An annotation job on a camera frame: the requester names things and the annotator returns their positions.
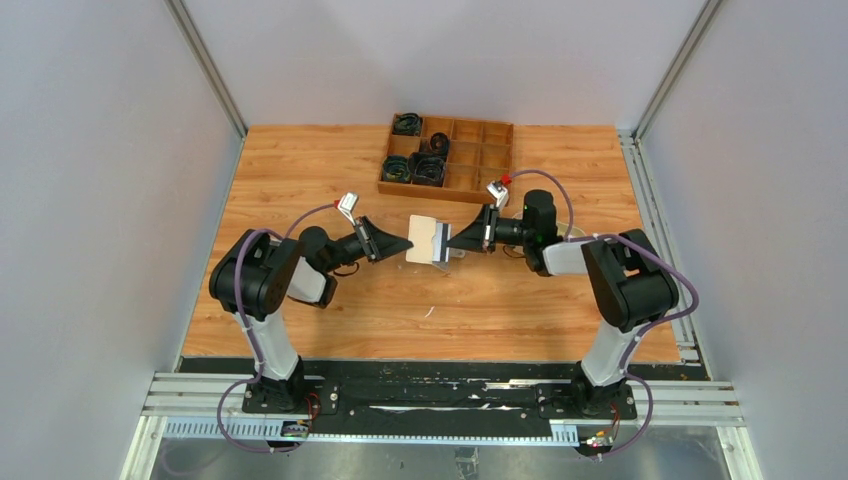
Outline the white leather card holder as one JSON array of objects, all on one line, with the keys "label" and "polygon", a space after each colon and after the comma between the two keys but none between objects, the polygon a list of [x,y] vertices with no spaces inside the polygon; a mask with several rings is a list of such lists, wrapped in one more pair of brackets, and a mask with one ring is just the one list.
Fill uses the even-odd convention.
[{"label": "white leather card holder", "polygon": [[452,226],[434,217],[411,215],[407,239],[413,247],[405,252],[409,263],[430,265],[447,271],[452,260],[463,259],[464,250],[447,245],[452,235]]}]

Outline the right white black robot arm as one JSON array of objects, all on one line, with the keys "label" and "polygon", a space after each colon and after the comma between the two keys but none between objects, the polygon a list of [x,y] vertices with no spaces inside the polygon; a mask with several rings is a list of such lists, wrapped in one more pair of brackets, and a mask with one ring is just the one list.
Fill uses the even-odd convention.
[{"label": "right white black robot arm", "polygon": [[541,277],[570,275],[582,258],[601,322],[589,352],[579,362],[568,393],[551,398],[586,417],[610,409],[622,391],[640,327],[661,319],[679,302],[671,274],[640,229],[613,238],[570,242],[558,232],[551,193],[525,194],[520,218],[505,218],[492,205],[447,242],[451,249],[490,253],[517,246],[529,270]]}]

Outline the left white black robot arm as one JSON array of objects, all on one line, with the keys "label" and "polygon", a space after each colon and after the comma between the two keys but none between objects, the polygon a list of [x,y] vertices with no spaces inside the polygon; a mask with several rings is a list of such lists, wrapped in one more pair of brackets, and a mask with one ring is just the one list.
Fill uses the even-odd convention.
[{"label": "left white black robot arm", "polygon": [[257,376],[247,389],[251,398],[281,412],[300,408],[308,398],[304,362],[284,325],[285,299],[325,308],[335,295],[339,268],[380,262],[412,248],[412,241],[365,216],[338,239],[318,226],[278,241],[269,231],[246,231],[214,267],[209,293],[239,321],[248,340]]}]

